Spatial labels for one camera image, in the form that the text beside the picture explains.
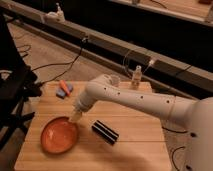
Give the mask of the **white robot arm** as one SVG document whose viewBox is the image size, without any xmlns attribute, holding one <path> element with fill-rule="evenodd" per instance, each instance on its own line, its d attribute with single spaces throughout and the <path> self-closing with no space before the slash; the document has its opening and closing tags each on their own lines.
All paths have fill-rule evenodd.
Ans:
<svg viewBox="0 0 213 171">
<path fill-rule="evenodd" d="M 97 101 L 114 102 L 188 131 L 182 171 L 213 171 L 213 97 L 192 100 L 118 87 L 119 78 L 103 74 L 89 81 L 74 102 L 70 116 L 77 122 Z"/>
</svg>

